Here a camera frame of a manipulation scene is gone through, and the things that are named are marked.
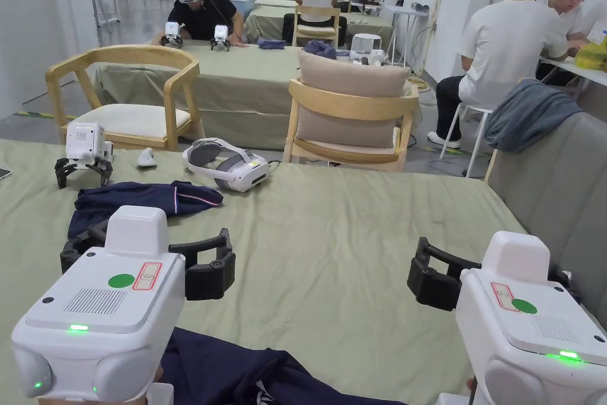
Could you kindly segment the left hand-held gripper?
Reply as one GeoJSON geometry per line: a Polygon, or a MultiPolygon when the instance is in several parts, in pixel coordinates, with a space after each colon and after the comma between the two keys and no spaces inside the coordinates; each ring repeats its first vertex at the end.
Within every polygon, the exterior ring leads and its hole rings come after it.
{"type": "Polygon", "coordinates": [[[187,301],[223,298],[235,281],[229,230],[168,242],[163,210],[122,206],[60,252],[65,272],[15,326],[22,394],[68,404],[173,404],[156,380],[187,301]],[[201,252],[215,252],[206,264],[201,252]]]}

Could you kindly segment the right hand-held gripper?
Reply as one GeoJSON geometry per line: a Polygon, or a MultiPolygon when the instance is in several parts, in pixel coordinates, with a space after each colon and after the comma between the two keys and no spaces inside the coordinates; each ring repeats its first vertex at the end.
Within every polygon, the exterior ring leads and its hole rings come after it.
{"type": "Polygon", "coordinates": [[[572,273],[549,265],[532,235],[496,232],[481,264],[419,238],[407,286],[419,304],[455,310],[474,377],[468,396],[439,404],[606,403],[606,337],[572,273]]]}

